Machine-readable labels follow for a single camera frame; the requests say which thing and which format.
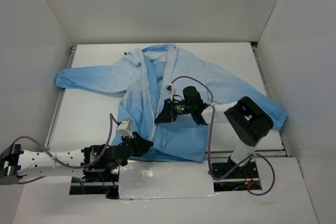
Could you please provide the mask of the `light blue zip jacket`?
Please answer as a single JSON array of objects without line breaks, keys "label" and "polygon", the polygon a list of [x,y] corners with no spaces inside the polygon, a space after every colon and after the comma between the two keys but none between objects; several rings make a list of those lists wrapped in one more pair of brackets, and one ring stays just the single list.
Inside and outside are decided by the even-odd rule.
[{"label": "light blue zip jacket", "polygon": [[152,148],[182,161],[202,162],[207,149],[208,127],[198,125],[191,116],[181,115],[175,122],[155,124],[172,84],[177,93],[194,86],[204,102],[230,104],[242,97],[251,98],[272,119],[278,130],[287,114],[280,105],[258,92],[225,69],[198,59],[190,52],[173,52],[173,46],[160,44],[127,52],[111,66],[68,68],[58,72],[55,85],[64,89],[84,89],[105,94],[125,94],[119,103],[118,120],[132,119],[134,130],[153,142]]}]

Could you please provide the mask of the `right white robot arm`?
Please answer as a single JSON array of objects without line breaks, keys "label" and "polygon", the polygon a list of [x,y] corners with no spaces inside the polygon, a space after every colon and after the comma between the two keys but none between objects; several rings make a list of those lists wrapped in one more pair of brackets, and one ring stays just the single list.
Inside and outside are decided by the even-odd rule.
[{"label": "right white robot arm", "polygon": [[[255,147],[273,128],[272,119],[249,97],[242,97],[230,104],[212,105],[204,103],[194,86],[183,89],[183,99],[174,99],[175,90],[165,87],[171,96],[164,101],[164,106],[154,123],[171,123],[179,115],[190,114],[198,125],[208,126],[207,160],[209,174],[214,180],[221,180],[229,175],[241,177],[247,170],[247,164],[255,154]],[[229,123],[240,139],[232,155],[228,158],[228,171],[216,177],[211,164],[211,143],[215,123]]]}]

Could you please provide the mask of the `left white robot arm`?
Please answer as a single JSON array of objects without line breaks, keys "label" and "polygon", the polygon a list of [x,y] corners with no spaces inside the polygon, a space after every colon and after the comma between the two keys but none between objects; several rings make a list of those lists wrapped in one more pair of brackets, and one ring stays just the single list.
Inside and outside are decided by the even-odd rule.
[{"label": "left white robot arm", "polygon": [[104,172],[125,166],[130,157],[142,157],[153,146],[137,132],[123,137],[118,145],[92,145],[67,152],[24,150],[12,144],[1,153],[1,185],[28,184],[38,178],[71,176],[98,181]]}]

